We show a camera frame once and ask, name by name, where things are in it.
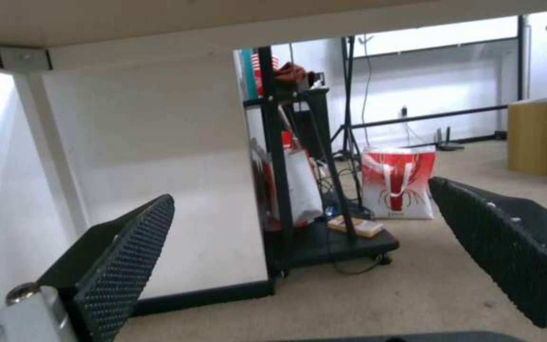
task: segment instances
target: black rubber gripper pad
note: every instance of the black rubber gripper pad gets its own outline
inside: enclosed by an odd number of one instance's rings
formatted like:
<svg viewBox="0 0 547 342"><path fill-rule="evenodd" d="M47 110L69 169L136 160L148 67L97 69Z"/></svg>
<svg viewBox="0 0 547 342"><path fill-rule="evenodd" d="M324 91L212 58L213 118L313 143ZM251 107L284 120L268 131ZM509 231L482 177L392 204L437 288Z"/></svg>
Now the black rubber gripper pad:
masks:
<svg viewBox="0 0 547 342"><path fill-rule="evenodd" d="M163 195L90 228L39 279L53 286L81 341L113 341L159 258L174 215Z"/></svg>
<svg viewBox="0 0 547 342"><path fill-rule="evenodd" d="M444 178L430 191L464 249L538 327L547 327L547 209Z"/></svg>

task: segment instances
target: shelf caster wheel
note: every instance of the shelf caster wheel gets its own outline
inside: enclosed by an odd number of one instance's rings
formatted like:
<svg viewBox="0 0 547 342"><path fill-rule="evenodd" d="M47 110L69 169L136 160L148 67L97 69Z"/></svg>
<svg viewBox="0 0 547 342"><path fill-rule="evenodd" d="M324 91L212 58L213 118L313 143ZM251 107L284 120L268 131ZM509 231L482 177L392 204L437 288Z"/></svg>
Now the shelf caster wheel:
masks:
<svg viewBox="0 0 547 342"><path fill-rule="evenodd" d="M391 264L391 258L389 257L389 255L382 255L381 256L381 264L382 265L389 265Z"/></svg>

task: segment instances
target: shopping bag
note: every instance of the shopping bag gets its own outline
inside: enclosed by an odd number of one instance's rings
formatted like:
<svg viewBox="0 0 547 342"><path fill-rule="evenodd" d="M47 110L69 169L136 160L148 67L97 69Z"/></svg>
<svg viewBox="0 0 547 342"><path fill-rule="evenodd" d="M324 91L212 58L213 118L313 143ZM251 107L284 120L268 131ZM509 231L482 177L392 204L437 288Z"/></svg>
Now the shopping bag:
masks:
<svg viewBox="0 0 547 342"><path fill-rule="evenodd" d="M364 206L377 218L432 219L428 179L436 149L375 148L362 153Z"/></svg>
<svg viewBox="0 0 547 342"><path fill-rule="evenodd" d="M251 144L251 149L261 162L260 169L267 184L269 214L274 219L279 220L280 211L278 208L271 155L266 153L256 143ZM292 221L295 227L302 227L323 215L322 199L310 165L310 159L305 150L285 150L284 162L286 164L288 193L291 200ZM280 225L277 223L269 224L265 230L279 231Z"/></svg>

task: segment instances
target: cardboard box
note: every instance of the cardboard box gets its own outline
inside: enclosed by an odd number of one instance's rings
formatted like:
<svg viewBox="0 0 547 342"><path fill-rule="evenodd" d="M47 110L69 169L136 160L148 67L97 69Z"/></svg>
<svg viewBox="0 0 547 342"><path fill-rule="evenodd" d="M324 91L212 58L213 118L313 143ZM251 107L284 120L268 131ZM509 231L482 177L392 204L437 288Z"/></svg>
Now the cardboard box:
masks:
<svg viewBox="0 0 547 342"><path fill-rule="evenodd" d="M369 221L367 219L360 219L352 217L352 222L354 223L354 230L356 230L356 235L363 238L373 238L380 231L384 229L384 224L379 221ZM337 216L330 221L328 221L328 228L346 232L345 230L345 221L343 216Z"/></svg>

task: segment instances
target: metal bolt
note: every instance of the metal bolt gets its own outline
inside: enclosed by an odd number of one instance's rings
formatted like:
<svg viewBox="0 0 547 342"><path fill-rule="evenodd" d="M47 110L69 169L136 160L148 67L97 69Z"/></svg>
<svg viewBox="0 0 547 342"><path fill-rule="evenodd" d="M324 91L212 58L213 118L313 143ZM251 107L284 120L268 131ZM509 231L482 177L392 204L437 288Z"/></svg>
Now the metal bolt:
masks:
<svg viewBox="0 0 547 342"><path fill-rule="evenodd" d="M39 292L39 285L35 282L27 282L16 286L6 295L6 305L12 306L20 303L25 299L37 294Z"/></svg>

